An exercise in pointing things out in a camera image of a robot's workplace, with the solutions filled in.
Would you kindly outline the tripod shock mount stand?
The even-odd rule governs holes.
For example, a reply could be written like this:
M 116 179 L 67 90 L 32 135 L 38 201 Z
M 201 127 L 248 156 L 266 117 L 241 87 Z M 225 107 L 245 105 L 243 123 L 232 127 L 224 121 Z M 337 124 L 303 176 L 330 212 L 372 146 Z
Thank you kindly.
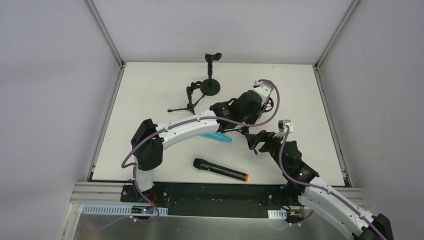
M 244 134 L 250 134 L 249 133 L 249 127 L 246 127 L 246 126 L 242 126 L 240 128 L 235 128 L 235 129 L 230 129 L 230 130 L 225 130 L 224 131 L 224 133 L 229 133 L 229 132 L 237 132 L 237 133 L 240 133 L 243 136 L 244 136 Z M 256 149 L 253 150 L 253 152 L 254 152 L 255 155 L 258 154 L 258 152 L 257 152 Z

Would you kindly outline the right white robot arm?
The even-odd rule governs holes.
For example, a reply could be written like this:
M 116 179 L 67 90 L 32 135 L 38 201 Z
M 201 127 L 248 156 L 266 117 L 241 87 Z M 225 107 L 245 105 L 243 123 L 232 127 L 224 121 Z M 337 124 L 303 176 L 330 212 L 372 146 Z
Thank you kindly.
M 392 240 L 390 220 L 353 203 L 327 183 L 302 159 L 297 142 L 265 130 L 246 133 L 250 150 L 269 153 L 287 184 L 283 196 L 290 205 L 299 203 L 336 228 L 348 240 Z

